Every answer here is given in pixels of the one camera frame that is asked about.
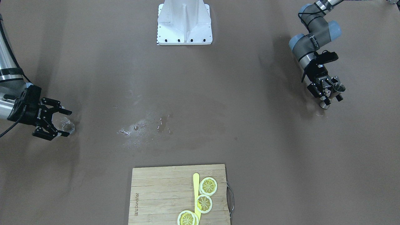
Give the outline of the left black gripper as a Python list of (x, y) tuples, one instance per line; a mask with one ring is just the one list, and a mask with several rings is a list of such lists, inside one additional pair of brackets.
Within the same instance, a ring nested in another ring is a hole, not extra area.
[(336, 52), (328, 50), (323, 51), (321, 54), (316, 51), (308, 52), (302, 56), (302, 68), (304, 73), (302, 75), (302, 82), (307, 77), (311, 82), (307, 89), (314, 96), (320, 98), (320, 106), (329, 106), (331, 100), (328, 95), (332, 86), (332, 97), (337, 101), (342, 101), (341, 94), (344, 92), (344, 85), (340, 82), (338, 77), (330, 77), (325, 64), (338, 60)]

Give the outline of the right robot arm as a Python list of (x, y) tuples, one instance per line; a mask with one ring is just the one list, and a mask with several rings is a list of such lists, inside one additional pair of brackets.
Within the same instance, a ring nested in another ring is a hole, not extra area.
[(71, 115), (60, 101), (41, 97), (42, 89), (34, 85), (19, 66), (8, 41), (4, 22), (0, 25), (0, 108), (1, 119), (12, 121), (4, 136), (17, 124), (35, 127), (32, 135), (48, 141), (58, 136), (68, 137), (70, 132), (58, 129), (53, 124), (53, 115)]

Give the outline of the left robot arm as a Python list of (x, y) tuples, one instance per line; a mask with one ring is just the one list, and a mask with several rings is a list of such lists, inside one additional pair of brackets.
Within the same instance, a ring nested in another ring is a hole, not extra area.
[(329, 76), (325, 67), (325, 64), (338, 60), (338, 55), (327, 50), (318, 53), (321, 47), (342, 34), (336, 21), (327, 22), (324, 18), (340, 3), (340, 0), (317, 0), (313, 4), (304, 5), (298, 12), (298, 18), (308, 34), (297, 34), (289, 41), (289, 47), (303, 69), (301, 81), (309, 79), (307, 89), (321, 100), (320, 107), (323, 109), (329, 108), (333, 98), (342, 101), (341, 94), (345, 91), (339, 78)]

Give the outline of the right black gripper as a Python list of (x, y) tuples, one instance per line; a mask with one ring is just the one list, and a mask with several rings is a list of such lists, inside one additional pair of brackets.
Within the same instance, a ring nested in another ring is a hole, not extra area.
[(15, 103), (7, 120), (34, 126), (32, 136), (51, 141), (58, 136), (68, 137), (70, 132), (58, 130), (53, 121), (54, 113), (67, 116), (73, 112), (65, 109), (60, 101), (41, 97), (42, 89), (30, 85), (15, 98)]

